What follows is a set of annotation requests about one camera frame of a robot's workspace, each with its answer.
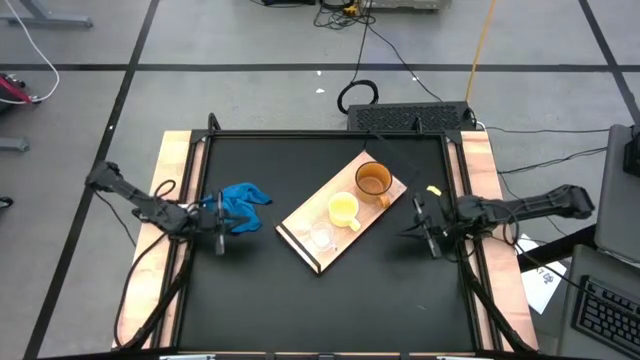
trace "table leg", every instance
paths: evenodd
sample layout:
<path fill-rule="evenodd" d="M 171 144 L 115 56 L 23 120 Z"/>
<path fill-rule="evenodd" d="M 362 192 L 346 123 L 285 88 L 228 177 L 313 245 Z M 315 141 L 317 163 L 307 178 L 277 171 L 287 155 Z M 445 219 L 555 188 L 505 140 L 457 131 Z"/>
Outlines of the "table leg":
<path fill-rule="evenodd" d="M 562 239 L 558 239 L 549 244 L 527 251 L 527 256 L 522 254 L 518 255 L 520 272 L 526 272 L 538 267 L 529 258 L 534 259 L 539 264 L 545 265 L 571 256 L 573 253 L 573 247 L 576 245 L 587 245 L 595 249 L 596 244 L 593 241 L 595 234 L 596 224 L 593 224 L 582 230 L 578 230 L 571 235 L 567 235 Z"/>
<path fill-rule="evenodd" d="M 72 25 L 87 28 L 93 26 L 88 16 L 54 14 L 38 0 L 20 0 L 20 3 L 31 13 L 31 16 L 20 16 L 25 25 Z M 0 20 L 7 20 L 11 25 L 18 24 L 18 20 L 11 13 L 0 14 Z"/>

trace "blue cloth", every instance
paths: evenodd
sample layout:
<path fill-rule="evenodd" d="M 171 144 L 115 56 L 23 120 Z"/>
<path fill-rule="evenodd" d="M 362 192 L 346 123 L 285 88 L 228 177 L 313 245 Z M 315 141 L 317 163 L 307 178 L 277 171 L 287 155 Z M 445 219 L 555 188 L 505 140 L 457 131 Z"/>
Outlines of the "blue cloth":
<path fill-rule="evenodd" d="M 202 201 L 205 207 L 215 208 L 213 196 L 209 195 L 203 198 Z M 231 229 L 231 232 L 234 234 L 258 230 L 262 222 L 251 204 L 265 205 L 270 202 L 271 198 L 252 183 L 231 185 L 222 190 L 222 207 L 231 215 L 246 216 L 249 218 L 249 222 Z"/>

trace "wooden frame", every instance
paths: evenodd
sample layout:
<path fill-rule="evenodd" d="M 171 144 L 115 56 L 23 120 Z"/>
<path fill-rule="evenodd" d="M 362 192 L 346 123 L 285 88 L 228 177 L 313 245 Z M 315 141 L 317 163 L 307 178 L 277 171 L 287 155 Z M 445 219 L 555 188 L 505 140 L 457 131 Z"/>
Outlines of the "wooden frame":
<path fill-rule="evenodd" d="M 167 196 L 168 199 L 178 199 L 190 140 L 191 131 L 167 131 L 164 134 L 151 189 L 155 189 L 165 179 L 176 180 L 177 186 Z M 472 193 L 486 198 L 502 198 L 487 133 L 462 132 L 462 148 L 465 154 Z M 456 191 L 458 194 L 462 194 L 462 178 L 456 148 L 453 144 L 449 144 L 448 149 Z M 192 202 L 196 196 L 197 181 L 202 169 L 203 152 L 204 143 L 199 142 L 196 145 L 192 172 L 188 180 L 187 202 Z M 501 234 L 502 228 L 499 227 L 495 230 L 494 235 L 497 238 L 501 238 Z M 138 246 L 136 247 L 134 259 L 159 235 L 160 232 L 153 225 L 143 224 L 138 237 Z M 494 239 L 484 240 L 483 246 L 491 290 L 497 307 L 522 339 L 529 346 L 537 349 L 538 344 L 515 251 L 503 241 Z M 169 243 L 165 240 L 151 251 L 134 271 L 127 289 L 122 313 L 118 320 L 118 329 L 122 342 L 126 342 L 135 334 L 156 305 L 162 286 L 168 253 Z M 174 275 L 175 271 L 180 267 L 183 253 L 184 248 L 179 248 L 178 258 L 174 264 Z M 471 265 L 476 271 L 477 264 L 475 259 L 472 259 Z M 482 347 L 484 349 L 492 349 L 489 321 L 482 304 L 477 299 L 476 307 L 478 309 Z M 175 316 L 176 298 L 174 298 L 165 315 L 159 341 L 161 347 L 171 345 Z M 502 339 L 502 344 L 505 350 L 510 349 L 504 339 Z"/>

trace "black keyboard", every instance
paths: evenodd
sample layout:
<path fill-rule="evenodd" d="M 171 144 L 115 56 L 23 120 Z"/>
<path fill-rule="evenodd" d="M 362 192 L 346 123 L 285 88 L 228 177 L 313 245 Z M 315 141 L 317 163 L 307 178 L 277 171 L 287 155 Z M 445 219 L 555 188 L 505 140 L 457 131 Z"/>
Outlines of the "black keyboard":
<path fill-rule="evenodd" d="M 573 328 L 610 347 L 640 358 L 640 301 L 583 276 L 573 314 Z"/>
<path fill-rule="evenodd" d="M 467 103 L 437 102 L 349 106 L 350 130 L 412 130 L 420 119 L 424 131 L 473 130 Z"/>

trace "glass mug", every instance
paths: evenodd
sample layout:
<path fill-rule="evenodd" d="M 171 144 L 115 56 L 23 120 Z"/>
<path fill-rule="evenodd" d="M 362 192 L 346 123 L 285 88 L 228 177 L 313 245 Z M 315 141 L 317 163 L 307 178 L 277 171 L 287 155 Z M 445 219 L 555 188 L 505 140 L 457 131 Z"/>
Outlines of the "glass mug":
<path fill-rule="evenodd" d="M 393 176 L 389 169 L 376 161 L 364 163 L 356 171 L 356 193 L 360 200 L 377 203 L 385 209 L 391 204 L 387 192 L 392 182 Z"/>

